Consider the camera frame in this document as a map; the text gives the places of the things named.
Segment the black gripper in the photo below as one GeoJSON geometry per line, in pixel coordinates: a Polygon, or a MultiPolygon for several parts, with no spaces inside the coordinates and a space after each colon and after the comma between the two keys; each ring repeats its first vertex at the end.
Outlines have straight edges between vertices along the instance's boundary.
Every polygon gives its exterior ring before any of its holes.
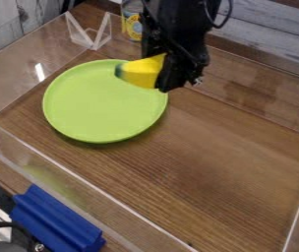
{"type": "Polygon", "coordinates": [[[142,57],[166,54],[155,88],[167,93],[186,83],[197,85],[210,63],[206,35],[222,0],[141,0],[142,57]]]}

